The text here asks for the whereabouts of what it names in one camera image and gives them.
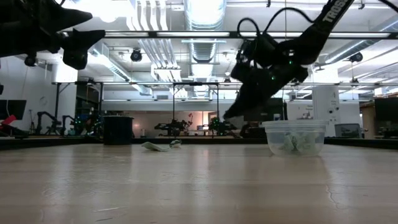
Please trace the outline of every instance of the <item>trash can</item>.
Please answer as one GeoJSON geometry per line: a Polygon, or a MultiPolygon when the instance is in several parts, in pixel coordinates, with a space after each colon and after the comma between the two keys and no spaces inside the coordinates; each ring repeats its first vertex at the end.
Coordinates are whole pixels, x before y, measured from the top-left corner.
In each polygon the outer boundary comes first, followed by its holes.
{"type": "Polygon", "coordinates": [[[132,139],[132,121],[128,116],[104,117],[104,144],[129,145],[132,139]]]}

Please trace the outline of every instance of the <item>red object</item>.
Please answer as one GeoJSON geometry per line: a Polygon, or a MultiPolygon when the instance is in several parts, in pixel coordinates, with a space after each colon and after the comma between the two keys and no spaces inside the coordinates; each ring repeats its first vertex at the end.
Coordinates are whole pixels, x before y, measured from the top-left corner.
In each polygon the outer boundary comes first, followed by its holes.
{"type": "Polygon", "coordinates": [[[9,116],[7,119],[5,119],[4,121],[1,121],[1,124],[6,124],[6,125],[10,125],[13,121],[15,121],[17,118],[14,115],[9,116]]]}

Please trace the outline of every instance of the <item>clear plastic container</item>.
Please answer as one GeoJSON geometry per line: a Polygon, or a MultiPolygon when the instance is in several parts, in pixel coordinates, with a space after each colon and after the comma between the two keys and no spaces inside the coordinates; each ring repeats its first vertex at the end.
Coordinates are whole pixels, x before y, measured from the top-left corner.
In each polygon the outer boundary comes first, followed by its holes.
{"type": "Polygon", "coordinates": [[[322,150],[328,121],[267,121],[268,146],[277,156],[316,156],[322,150]]]}

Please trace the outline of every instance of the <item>table surface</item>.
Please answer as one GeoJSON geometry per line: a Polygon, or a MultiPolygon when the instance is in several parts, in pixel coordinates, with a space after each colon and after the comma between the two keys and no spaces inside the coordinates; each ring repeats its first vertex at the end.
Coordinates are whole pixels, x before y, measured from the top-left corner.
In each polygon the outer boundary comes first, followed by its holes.
{"type": "Polygon", "coordinates": [[[0,223],[397,223],[398,151],[74,145],[0,151],[0,223]]]}

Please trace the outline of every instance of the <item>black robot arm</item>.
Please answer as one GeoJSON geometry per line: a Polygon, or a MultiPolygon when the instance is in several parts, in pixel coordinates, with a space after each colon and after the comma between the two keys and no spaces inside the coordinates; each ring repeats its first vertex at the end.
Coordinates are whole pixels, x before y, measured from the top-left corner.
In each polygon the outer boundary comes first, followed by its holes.
{"type": "MultiPolygon", "coordinates": [[[[398,8],[387,0],[379,1],[398,12],[398,8]]],[[[329,0],[314,21],[299,9],[283,8],[273,16],[262,34],[252,19],[242,19],[238,24],[238,33],[240,34],[239,28],[243,21],[251,21],[256,26],[257,37],[245,40],[236,56],[237,62],[231,77],[241,81],[242,86],[224,118],[242,116],[247,110],[265,105],[271,96],[289,82],[304,82],[308,77],[307,65],[317,60],[333,28],[353,2],[354,0],[329,0]],[[286,10],[300,13],[312,25],[300,37],[278,43],[267,30],[276,16],[286,10]]]]}

